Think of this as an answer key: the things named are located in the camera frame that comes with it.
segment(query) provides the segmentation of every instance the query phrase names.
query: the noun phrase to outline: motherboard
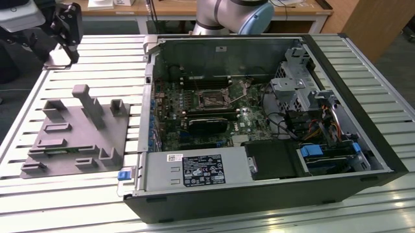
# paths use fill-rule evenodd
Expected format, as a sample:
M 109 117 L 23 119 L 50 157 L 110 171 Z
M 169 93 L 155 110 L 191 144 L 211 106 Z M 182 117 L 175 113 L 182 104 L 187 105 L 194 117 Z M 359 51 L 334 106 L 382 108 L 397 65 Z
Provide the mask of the motherboard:
M 162 150 L 233 147 L 273 138 L 261 106 L 263 88 L 250 78 L 157 81 Z

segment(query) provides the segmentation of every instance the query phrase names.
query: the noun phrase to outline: workbench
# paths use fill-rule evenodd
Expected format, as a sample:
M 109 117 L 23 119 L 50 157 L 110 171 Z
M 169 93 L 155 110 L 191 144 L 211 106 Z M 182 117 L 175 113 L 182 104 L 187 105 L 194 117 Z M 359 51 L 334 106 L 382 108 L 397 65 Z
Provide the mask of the workbench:
M 87 84 L 102 104 L 133 105 L 125 167 L 137 165 L 145 84 L 145 35 L 90 35 L 79 45 L 79 63 L 45 70 L 0 146 L 0 232 L 390 232 L 415 227 L 415 111 L 347 38 L 313 35 L 410 173 L 343 202 L 275 211 L 146 224 L 123 202 L 134 181 L 119 185 L 118 172 L 22 179 L 21 168 L 42 129 L 42 107 Z M 330 84 L 317 73 L 327 89 Z
M 82 6 L 85 21 L 137 21 L 139 33 L 149 34 L 147 22 L 151 21 L 146 9 L 146 0 L 137 0 L 133 6 L 115 6 L 110 10 L 89 10 L 89 0 L 65 0 Z M 321 33 L 327 17 L 333 10 L 325 10 L 315 0 L 294 4 L 295 8 L 275 7 L 273 21 L 313 21 L 310 33 Z M 197 20 L 197 0 L 155 0 L 159 20 Z

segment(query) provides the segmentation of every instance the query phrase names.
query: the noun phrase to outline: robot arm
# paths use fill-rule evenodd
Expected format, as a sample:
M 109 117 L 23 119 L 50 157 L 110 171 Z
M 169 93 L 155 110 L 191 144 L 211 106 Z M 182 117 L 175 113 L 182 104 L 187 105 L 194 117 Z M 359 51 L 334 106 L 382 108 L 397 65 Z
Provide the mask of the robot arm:
M 198 0 L 193 34 L 261 34 L 274 16 L 269 0 Z
M 50 51 L 39 46 L 37 35 L 27 37 L 23 30 L 41 28 L 55 38 L 71 59 L 78 62 L 77 47 L 83 37 L 82 9 L 77 3 L 57 4 L 55 0 L 0 0 L 0 39 L 19 43 L 46 62 Z

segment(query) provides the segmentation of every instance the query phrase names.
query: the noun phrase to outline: gray fixture base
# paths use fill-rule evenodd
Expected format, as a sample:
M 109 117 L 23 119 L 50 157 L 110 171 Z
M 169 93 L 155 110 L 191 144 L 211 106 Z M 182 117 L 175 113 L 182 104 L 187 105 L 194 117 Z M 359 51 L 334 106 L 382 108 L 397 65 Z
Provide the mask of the gray fixture base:
M 101 105 L 89 90 L 87 85 L 77 85 L 73 90 L 83 106 L 66 107 L 61 100 L 47 101 L 47 118 L 22 167 L 22 178 L 122 169 L 130 105 L 122 100 Z

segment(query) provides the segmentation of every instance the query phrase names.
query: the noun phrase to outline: paper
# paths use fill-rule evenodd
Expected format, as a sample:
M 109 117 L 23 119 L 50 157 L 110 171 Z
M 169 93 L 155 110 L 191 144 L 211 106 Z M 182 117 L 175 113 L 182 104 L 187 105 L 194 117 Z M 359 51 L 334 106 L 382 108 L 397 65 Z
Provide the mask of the paper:
M 289 6 L 291 4 L 298 4 L 306 2 L 305 0 L 270 0 L 271 3 L 277 6 Z

